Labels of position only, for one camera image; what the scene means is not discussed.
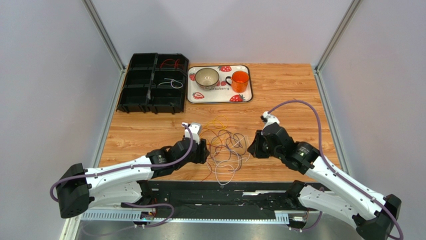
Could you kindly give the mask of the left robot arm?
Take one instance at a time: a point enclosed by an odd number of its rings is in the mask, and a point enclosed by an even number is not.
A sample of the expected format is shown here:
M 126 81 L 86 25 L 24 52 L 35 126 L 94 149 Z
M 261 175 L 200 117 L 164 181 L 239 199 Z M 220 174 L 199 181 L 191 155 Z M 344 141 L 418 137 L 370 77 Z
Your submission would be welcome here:
M 171 175 L 187 163 L 204 164 L 209 155 L 205 139 L 184 137 L 173 146 L 148 152 L 129 162 L 99 168 L 71 165 L 51 187 L 63 219 L 78 216 L 102 205 L 142 204 L 151 201 L 144 181 Z

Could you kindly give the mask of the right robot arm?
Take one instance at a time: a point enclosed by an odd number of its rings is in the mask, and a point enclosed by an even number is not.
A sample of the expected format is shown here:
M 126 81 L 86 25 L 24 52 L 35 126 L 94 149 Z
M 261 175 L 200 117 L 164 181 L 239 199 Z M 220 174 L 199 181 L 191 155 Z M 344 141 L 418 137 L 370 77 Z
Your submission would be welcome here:
M 402 201 L 378 193 L 334 165 L 307 142 L 294 141 L 277 123 L 257 130 L 248 152 L 258 159 L 277 158 L 291 170 L 307 175 L 334 192 L 329 195 L 295 180 L 285 192 L 292 207 L 305 207 L 331 215 L 351 227 L 364 240 L 387 240 L 396 227 Z

